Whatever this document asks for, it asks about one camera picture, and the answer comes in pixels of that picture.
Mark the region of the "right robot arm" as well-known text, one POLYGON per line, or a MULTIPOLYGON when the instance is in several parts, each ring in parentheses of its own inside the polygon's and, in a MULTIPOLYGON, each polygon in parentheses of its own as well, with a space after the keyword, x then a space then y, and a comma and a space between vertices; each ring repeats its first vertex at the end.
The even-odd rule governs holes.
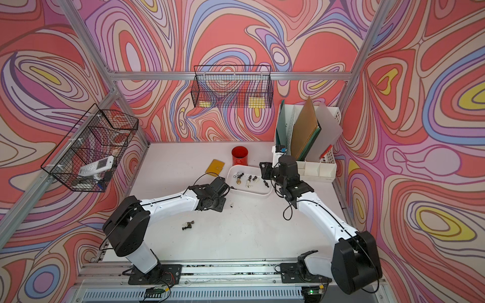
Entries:
POLYGON ((331 257, 315 249, 300 254, 292 272, 281 264, 282 276, 294 275, 304 282, 324 277, 333 280, 345 294, 380 281, 383 272, 374 236, 358 231, 329 209, 314 188, 301 179, 292 156, 281 155, 276 164, 262 162, 259 166, 262 179, 270 181, 277 195, 304 214, 333 247, 331 257))

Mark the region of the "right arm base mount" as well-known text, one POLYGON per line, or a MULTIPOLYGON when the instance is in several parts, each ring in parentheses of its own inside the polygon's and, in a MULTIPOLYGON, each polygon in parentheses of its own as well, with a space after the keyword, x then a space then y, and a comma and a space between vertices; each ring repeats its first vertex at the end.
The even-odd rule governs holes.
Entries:
POLYGON ((332 282, 331 278, 311 274, 298 263, 281 263, 275 267, 275 270, 280 274, 283 284, 327 284, 332 282))

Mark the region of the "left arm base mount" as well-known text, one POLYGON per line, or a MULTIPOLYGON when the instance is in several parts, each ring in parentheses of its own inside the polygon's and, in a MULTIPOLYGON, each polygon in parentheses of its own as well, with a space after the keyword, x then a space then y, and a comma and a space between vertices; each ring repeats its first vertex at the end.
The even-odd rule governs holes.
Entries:
POLYGON ((181 277, 182 265, 162 264, 155 266, 148 273, 142 273, 133 268, 129 274, 129 285, 178 285, 181 277))

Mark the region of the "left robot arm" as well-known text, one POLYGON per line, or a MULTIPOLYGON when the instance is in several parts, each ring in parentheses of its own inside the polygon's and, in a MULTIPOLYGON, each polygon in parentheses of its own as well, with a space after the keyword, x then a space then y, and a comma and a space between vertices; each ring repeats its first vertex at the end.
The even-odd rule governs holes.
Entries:
POLYGON ((215 177, 208 184, 193 184, 180 193, 160 198, 129 196, 103 224, 105 241, 116 256, 126 258, 139 273, 150 275, 161 268, 161 263, 145 240, 147 231, 182 213, 221 213, 230 190, 224 178, 215 177))

